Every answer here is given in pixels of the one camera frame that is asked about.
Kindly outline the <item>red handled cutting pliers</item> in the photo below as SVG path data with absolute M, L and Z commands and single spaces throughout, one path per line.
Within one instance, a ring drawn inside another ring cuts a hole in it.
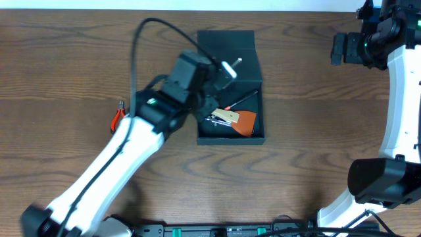
M 116 114 L 111 121 L 110 131 L 111 134 L 114 134 L 117 129 L 118 121 L 126 116 L 126 110 L 124 106 L 123 100 L 120 100 L 118 104 L 118 109 L 116 110 Z

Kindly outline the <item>small claw hammer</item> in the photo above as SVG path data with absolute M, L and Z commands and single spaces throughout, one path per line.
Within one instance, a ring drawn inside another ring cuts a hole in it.
M 232 103 L 231 105 L 227 106 L 224 108 L 224 110 L 229 111 L 231 110 L 233 107 L 235 107 L 236 105 L 243 103 L 244 101 L 248 100 L 249 98 L 253 97 L 254 95 L 258 94 L 258 90 L 252 90 L 247 92 L 245 95 L 243 95 L 241 98 L 239 98 L 237 101 L 235 101 L 234 103 Z

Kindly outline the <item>black gift box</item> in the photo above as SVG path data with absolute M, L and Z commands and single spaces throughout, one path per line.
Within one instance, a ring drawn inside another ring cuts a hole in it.
M 209 121 L 197 125 L 199 145 L 262 145 L 266 141 L 262 104 L 263 77 L 252 30 L 199 30 L 197 41 L 211 55 L 230 65 L 237 59 L 243 61 L 234 70 L 235 82 L 220 96 L 220 108 L 231 105 L 247 92 L 257 89 L 258 94 L 232 108 L 232 111 L 251 111 L 257 114 L 254 132 L 250 138 L 238 134 L 233 128 Z

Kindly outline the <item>chrome combination wrench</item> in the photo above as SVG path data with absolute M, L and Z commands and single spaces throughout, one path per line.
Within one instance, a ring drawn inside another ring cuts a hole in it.
M 223 125 L 223 126 L 228 126 L 228 127 L 232 126 L 232 124 L 230 122 L 226 122 L 224 120 L 219 120 L 219 119 L 216 119 L 216 118 L 206 118 L 206 121 L 212 122 L 215 126 L 217 124 Z

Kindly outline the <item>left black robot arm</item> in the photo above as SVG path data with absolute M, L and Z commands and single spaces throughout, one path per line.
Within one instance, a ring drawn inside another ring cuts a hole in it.
M 130 224 L 105 213 L 138 168 L 157 152 L 188 114 L 203 120 L 219 104 L 219 93 L 237 79 L 237 66 L 212 63 L 184 50 L 169 75 L 160 74 L 136 93 L 111 140 L 86 171 L 45 209 L 30 205 L 21 215 L 24 236 L 134 236 Z

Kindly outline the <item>wooden handled orange scraper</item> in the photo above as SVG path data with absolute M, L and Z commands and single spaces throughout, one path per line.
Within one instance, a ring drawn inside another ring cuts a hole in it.
M 251 111 L 226 111 L 223 109 L 216 109 L 208 118 L 230 122 L 232 124 L 231 128 L 238 134 L 250 138 L 254 132 L 257 114 Z

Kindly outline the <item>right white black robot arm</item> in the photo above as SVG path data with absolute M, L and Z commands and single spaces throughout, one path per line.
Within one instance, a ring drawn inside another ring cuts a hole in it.
M 420 199 L 420 2 L 365 1 L 359 32 L 334 36 L 331 63 L 389 73 L 389 102 L 379 156 L 353 161 L 347 189 L 317 212 L 314 234 L 369 235 L 360 224 Z

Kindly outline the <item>black yellow screwdriver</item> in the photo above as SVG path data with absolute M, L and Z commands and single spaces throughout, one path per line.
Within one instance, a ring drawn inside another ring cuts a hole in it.
M 237 65 L 239 65 L 243 61 L 242 58 L 237 58 L 232 64 L 231 67 L 235 68 Z

